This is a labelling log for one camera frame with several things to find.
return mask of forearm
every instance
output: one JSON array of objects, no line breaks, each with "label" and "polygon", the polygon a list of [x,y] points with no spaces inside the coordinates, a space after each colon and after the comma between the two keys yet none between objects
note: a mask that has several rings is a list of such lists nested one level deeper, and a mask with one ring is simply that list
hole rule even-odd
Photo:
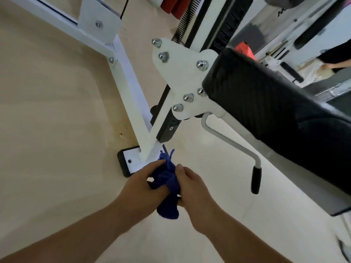
[{"label": "forearm", "polygon": [[215,217],[205,235],[224,262],[290,262],[222,209]]},{"label": "forearm", "polygon": [[345,68],[345,67],[351,67],[351,59],[341,63],[333,64],[333,68]]},{"label": "forearm", "polygon": [[126,230],[118,203],[113,202],[73,225],[3,258],[0,263],[92,263]]}]

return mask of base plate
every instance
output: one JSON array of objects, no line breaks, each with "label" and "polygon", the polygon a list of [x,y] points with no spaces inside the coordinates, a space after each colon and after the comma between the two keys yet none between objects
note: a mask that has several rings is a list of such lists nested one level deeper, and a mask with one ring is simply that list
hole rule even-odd
[{"label": "base plate", "polygon": [[[166,147],[164,145],[162,147],[163,151],[160,151],[160,153],[164,152],[168,154]],[[122,149],[117,153],[117,158],[125,177],[130,177],[133,173],[139,171],[145,165],[159,159],[160,155],[157,154],[156,157],[151,157],[146,162],[142,162],[140,159],[140,151],[140,146],[134,146],[128,149]]]}]

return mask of black padded cushion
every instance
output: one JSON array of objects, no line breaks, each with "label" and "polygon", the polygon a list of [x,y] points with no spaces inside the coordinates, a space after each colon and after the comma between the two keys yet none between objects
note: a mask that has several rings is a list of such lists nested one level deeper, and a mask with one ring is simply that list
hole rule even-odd
[{"label": "black padded cushion", "polygon": [[277,6],[281,8],[293,8],[301,4],[304,0],[265,0],[267,4],[271,6]]},{"label": "black padded cushion", "polygon": [[230,48],[220,53],[202,85],[258,140],[351,194],[348,116]]}]

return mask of right hand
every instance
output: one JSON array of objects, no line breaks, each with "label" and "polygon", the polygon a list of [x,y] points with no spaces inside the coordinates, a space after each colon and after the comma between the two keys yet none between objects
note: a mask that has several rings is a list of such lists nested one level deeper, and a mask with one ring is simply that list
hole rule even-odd
[{"label": "right hand", "polygon": [[175,169],[182,196],[178,205],[184,207],[188,212],[195,230],[207,235],[221,208],[211,197],[204,181],[198,174],[181,164],[178,164]]}]

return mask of red object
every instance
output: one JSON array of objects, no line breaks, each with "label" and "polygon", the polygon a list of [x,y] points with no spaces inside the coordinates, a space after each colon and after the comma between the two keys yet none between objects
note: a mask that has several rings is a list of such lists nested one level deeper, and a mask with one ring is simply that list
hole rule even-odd
[{"label": "red object", "polygon": [[161,8],[168,14],[172,13],[176,19],[181,19],[191,0],[163,0]]},{"label": "red object", "polygon": [[237,52],[241,52],[242,54],[256,61],[256,58],[253,55],[251,48],[245,42],[240,43],[238,46],[234,48],[234,50]]}]

